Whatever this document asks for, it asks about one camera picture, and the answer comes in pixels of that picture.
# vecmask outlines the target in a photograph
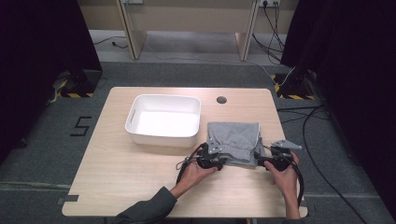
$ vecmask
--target black sleeve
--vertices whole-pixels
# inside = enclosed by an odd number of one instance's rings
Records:
[[[162,187],[150,200],[138,202],[119,213],[112,223],[156,223],[171,213],[176,202],[173,194]]]
[[[303,219],[285,219],[282,221],[282,224],[304,224]]]

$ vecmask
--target white container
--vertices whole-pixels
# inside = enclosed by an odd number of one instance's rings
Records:
[[[190,96],[142,94],[134,99],[125,129],[137,144],[193,147],[201,102]]]

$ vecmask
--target folded gray fabric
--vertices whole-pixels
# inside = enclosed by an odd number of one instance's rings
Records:
[[[226,165],[257,166],[254,151],[263,153],[259,123],[209,122],[209,154],[219,153]]]

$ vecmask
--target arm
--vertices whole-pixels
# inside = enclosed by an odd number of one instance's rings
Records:
[[[170,191],[162,187],[150,200],[138,202],[119,213],[113,224],[155,223],[161,221],[171,213],[177,199],[181,195],[216,171],[217,168],[215,167],[202,169],[196,161],[192,161],[184,171],[180,181]]]
[[[294,161],[298,164],[297,156],[291,152]],[[291,165],[283,172],[279,172],[269,161],[264,162],[265,167],[273,174],[274,183],[282,192],[286,205],[287,219],[300,219],[300,211],[297,202],[297,174]]]

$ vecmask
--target power outlet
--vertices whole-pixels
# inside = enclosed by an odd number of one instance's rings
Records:
[[[279,7],[280,0],[260,0],[260,7],[264,7],[264,1],[267,1],[267,7]]]

